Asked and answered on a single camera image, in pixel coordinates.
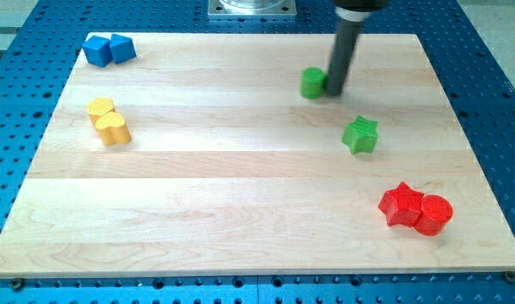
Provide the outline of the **black robot arm end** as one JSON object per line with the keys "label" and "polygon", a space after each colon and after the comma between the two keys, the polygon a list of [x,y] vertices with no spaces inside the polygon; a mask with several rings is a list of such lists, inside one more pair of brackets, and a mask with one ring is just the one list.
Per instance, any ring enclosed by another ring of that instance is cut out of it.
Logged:
{"label": "black robot arm end", "polygon": [[332,0],[332,3],[341,19],[362,22],[372,13],[387,7],[389,0]]}

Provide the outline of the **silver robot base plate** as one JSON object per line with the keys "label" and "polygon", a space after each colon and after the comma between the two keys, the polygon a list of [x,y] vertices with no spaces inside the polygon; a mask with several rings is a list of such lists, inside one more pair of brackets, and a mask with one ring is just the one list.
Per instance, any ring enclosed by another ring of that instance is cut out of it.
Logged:
{"label": "silver robot base plate", "polygon": [[208,16],[296,16],[295,0],[208,0]]}

